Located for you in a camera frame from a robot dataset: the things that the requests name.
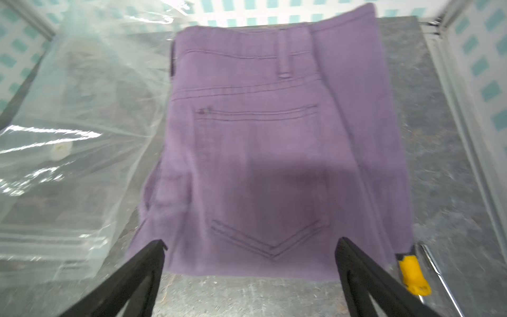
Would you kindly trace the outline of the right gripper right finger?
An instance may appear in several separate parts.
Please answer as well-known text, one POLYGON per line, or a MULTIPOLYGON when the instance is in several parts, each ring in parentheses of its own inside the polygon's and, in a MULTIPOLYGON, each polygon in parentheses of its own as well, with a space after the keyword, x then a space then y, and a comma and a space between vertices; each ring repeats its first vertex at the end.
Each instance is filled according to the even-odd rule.
POLYGON ((375 301, 387 316, 439 317, 350 239, 339 239, 335 262, 351 316, 377 316, 375 301))

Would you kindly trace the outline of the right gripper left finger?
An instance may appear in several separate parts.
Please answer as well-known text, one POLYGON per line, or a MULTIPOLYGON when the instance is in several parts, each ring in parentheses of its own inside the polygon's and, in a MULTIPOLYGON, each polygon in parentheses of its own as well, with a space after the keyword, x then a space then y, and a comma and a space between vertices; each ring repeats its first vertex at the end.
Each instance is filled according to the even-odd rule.
POLYGON ((166 245, 153 240, 62 316, 151 316, 166 245))

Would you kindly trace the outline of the clear plastic vacuum bag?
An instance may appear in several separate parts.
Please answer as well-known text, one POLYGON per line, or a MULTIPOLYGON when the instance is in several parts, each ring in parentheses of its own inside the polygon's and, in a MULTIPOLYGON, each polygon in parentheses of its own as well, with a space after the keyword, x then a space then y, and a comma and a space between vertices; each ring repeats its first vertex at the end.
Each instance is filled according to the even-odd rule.
POLYGON ((187 1, 74 1, 1 130, 1 287, 94 277, 153 159, 187 1), (53 145, 73 151, 50 161, 53 145))

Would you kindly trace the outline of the purple garment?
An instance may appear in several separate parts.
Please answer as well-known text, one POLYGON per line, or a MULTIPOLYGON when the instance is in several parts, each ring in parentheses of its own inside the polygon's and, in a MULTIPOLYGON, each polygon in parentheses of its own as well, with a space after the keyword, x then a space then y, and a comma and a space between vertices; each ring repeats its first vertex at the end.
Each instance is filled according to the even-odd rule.
POLYGON ((380 265, 414 243, 403 140, 376 9, 174 40, 162 155, 134 256, 190 276, 333 281, 347 237, 380 265))

